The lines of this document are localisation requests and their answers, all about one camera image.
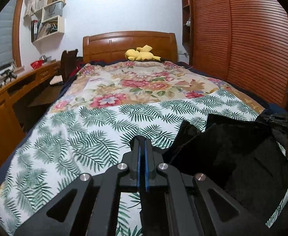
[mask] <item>dark blue bedsheet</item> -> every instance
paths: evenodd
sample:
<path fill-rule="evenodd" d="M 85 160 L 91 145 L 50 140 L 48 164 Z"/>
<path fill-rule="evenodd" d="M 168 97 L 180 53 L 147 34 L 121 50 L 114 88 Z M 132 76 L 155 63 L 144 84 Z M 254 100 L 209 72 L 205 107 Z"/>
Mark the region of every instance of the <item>dark blue bedsheet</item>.
<path fill-rule="evenodd" d="M 126 60 L 117 60 L 117 61 L 113 61 L 113 62 L 110 62 L 110 63 L 106 63 L 104 61 L 91 61 L 90 64 L 91 65 L 100 65 L 102 67 L 105 67 L 107 65 L 112 65 L 112 64 L 115 64 L 115 63 L 118 63 L 118 62 L 123 62 L 123 61 L 126 61 Z M 204 75 L 204 76 L 207 76 L 207 77 L 211 77 L 210 75 L 207 75 L 206 73 L 203 73 L 203 72 L 200 72 L 200 71 L 197 71 L 195 70 L 194 68 L 190 68 L 190 66 L 184 62 L 178 62 L 177 65 L 179 66 L 183 66 L 184 68 L 186 69 L 189 69 L 190 71 L 194 72 L 194 73 L 197 73 L 199 75 Z M 56 101 L 58 99 L 60 99 L 64 94 L 65 92 L 69 89 L 69 87 L 72 85 L 72 83 L 76 80 L 77 76 L 74 75 L 72 76 L 63 86 L 58 98 L 56 99 Z M 252 99 L 254 99 L 256 102 L 258 102 L 261 106 L 263 106 L 264 108 L 268 109 L 271 113 L 286 113 L 286 111 L 284 109 L 282 109 L 280 106 L 276 105 L 276 104 L 272 104 L 272 103 L 267 103 L 264 99 L 260 98 L 259 96 L 255 95 L 254 93 L 251 93 L 247 90 L 244 90 L 244 89 L 241 89 L 240 87 L 238 86 L 235 86 L 233 84 L 231 84 L 234 88 L 236 88 L 237 90 L 245 93 L 246 95 L 248 95 L 249 97 L 251 97 Z M 18 149 L 19 147 L 21 147 L 25 141 L 28 139 L 28 137 L 30 137 L 31 133 L 33 132 L 33 129 L 35 128 L 35 126 L 27 133 L 27 135 L 24 137 L 24 139 L 18 144 L 18 146 L 16 147 L 16 149 Z M 16 149 L 11 153 L 11 155 L 8 157 L 8 159 L 5 161 L 5 163 L 2 164 L 1 168 L 0 168 L 0 184 L 4 181 L 5 179 L 5 176 L 6 176 L 6 172 L 8 170 L 8 167 L 11 163 L 11 160 L 16 152 Z"/>

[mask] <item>red plastic basket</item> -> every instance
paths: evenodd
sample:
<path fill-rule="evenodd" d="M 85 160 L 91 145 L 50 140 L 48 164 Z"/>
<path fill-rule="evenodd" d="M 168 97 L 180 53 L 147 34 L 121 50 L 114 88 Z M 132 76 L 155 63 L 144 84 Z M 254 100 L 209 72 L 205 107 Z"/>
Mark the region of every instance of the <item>red plastic basket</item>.
<path fill-rule="evenodd" d="M 32 62 L 30 65 L 33 69 L 37 69 L 42 66 L 43 62 L 44 62 L 43 60 L 37 60 L 35 62 Z"/>

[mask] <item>plush toy's tail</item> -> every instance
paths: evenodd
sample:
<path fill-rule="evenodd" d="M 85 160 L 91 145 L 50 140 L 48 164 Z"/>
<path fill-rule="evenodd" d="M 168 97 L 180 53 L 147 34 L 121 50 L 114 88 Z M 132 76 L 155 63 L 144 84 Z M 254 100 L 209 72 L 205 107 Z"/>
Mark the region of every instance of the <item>plush toy's tail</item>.
<path fill-rule="evenodd" d="M 161 58 L 159 56 L 153 56 L 153 59 L 160 61 Z"/>

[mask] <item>white fabric with green leaves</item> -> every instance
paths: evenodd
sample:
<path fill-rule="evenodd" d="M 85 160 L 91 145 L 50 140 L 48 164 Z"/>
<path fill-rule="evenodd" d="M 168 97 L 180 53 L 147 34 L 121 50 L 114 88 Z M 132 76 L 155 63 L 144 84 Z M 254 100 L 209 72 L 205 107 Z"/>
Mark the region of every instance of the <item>white fabric with green leaves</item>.
<path fill-rule="evenodd" d="M 16 151 L 0 192 L 0 224 L 10 234 L 81 173 L 97 175 L 122 160 L 135 135 L 169 147 L 182 120 L 204 130 L 209 113 L 255 120 L 257 113 L 224 89 L 201 97 L 46 115 Z M 288 200 L 288 190 L 267 225 Z M 139 194 L 122 193 L 116 235 L 141 235 Z"/>

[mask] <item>plush toy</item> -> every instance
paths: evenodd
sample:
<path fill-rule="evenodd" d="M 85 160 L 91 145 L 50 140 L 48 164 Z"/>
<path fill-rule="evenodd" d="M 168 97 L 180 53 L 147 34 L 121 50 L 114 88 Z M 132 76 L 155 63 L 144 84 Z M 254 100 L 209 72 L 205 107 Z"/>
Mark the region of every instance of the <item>plush toy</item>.
<path fill-rule="evenodd" d="M 125 58 L 131 61 L 143 61 L 152 59 L 160 61 L 160 57 L 154 56 L 153 53 L 150 53 L 152 49 L 153 48 L 148 45 L 145 45 L 143 48 L 137 48 L 136 50 L 130 49 L 126 51 Z"/>

